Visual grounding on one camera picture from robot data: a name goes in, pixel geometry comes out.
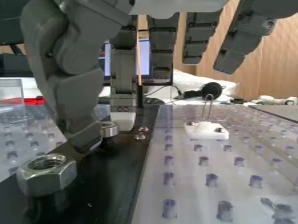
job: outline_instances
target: metal bolt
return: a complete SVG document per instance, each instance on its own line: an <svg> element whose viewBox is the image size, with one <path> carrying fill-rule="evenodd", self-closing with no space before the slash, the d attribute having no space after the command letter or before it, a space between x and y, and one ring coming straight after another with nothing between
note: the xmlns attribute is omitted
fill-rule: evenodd
<svg viewBox="0 0 298 224"><path fill-rule="evenodd" d="M143 141L145 139L147 139L147 136L143 134L143 132L140 132L135 135L135 140Z"/></svg>
<svg viewBox="0 0 298 224"><path fill-rule="evenodd" d="M217 128L214 132L224 133L224 128Z"/></svg>
<svg viewBox="0 0 298 224"><path fill-rule="evenodd" d="M149 128L147 126L140 127L139 129L140 132L149 132Z"/></svg>
<svg viewBox="0 0 298 224"><path fill-rule="evenodd" d="M189 122L186 123L186 125L188 125L188 126L197 126L197 125L198 125L198 123L197 123L197 122L194 122L194 121L189 121Z"/></svg>

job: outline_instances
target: small white block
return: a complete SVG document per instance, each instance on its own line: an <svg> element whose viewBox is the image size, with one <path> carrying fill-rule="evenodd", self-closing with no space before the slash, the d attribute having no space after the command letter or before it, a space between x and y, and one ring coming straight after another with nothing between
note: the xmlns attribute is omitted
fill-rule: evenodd
<svg viewBox="0 0 298 224"><path fill-rule="evenodd" d="M229 139L229 131L218 123L202 121L184 124L190 139Z"/></svg>

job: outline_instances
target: white object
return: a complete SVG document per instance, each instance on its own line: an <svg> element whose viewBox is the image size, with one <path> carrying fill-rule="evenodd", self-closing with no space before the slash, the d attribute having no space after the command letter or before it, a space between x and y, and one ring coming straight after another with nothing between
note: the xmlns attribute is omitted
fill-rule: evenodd
<svg viewBox="0 0 298 224"><path fill-rule="evenodd" d="M276 99L273 96L262 95L257 100L253 100L252 102L257 104L265 104L265 105L297 105L297 97L289 97L288 99Z"/></svg>
<svg viewBox="0 0 298 224"><path fill-rule="evenodd" d="M229 139L229 131L218 123L186 122L184 127L190 139Z"/></svg>
<svg viewBox="0 0 298 224"><path fill-rule="evenodd" d="M176 12L216 12L228 0L136 0L131 15L168 19Z"/></svg>
<svg viewBox="0 0 298 224"><path fill-rule="evenodd" d="M136 112L111 112L111 120L117 124L120 131L133 129Z"/></svg>

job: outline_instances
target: computer monitor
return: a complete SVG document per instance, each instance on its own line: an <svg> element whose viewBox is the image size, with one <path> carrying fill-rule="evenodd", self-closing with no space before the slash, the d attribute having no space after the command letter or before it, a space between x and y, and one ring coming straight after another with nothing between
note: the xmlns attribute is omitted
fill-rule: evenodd
<svg viewBox="0 0 298 224"><path fill-rule="evenodd" d="M99 58L100 67L105 71L105 86L111 84L111 43L107 42L101 49L101 55ZM173 74L168 82L156 83L152 76L152 67L151 67L151 41L149 38L140 40L140 52L141 52L141 74L143 74L143 83L148 86L167 86L173 83Z"/></svg>
<svg viewBox="0 0 298 224"><path fill-rule="evenodd" d="M28 2L30 0L0 0L0 45L24 42L20 16Z"/></svg>

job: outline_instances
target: table surface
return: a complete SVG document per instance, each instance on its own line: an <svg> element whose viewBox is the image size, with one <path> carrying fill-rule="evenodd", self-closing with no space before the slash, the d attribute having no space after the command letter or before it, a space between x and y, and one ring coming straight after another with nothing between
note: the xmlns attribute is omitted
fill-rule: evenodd
<svg viewBox="0 0 298 224"><path fill-rule="evenodd" d="M116 139L125 149L117 160L103 156L81 160L84 184L56 223L220 224L224 217L241 224L298 223L296 122L244 106L216 105L210 121L228 129L230 138L196 140L184 124L202 120L202 106L161 106L157 118L155 110L144 111L137 127L155 127L149 139L136 143L136 132L124 133ZM213 185L206 184L210 174L217 177ZM15 222L4 223L19 224L27 202L14 176L0 184L0 194L0 217L14 217ZM261 203L264 199L273 208ZM224 213L222 201L232 206Z"/></svg>

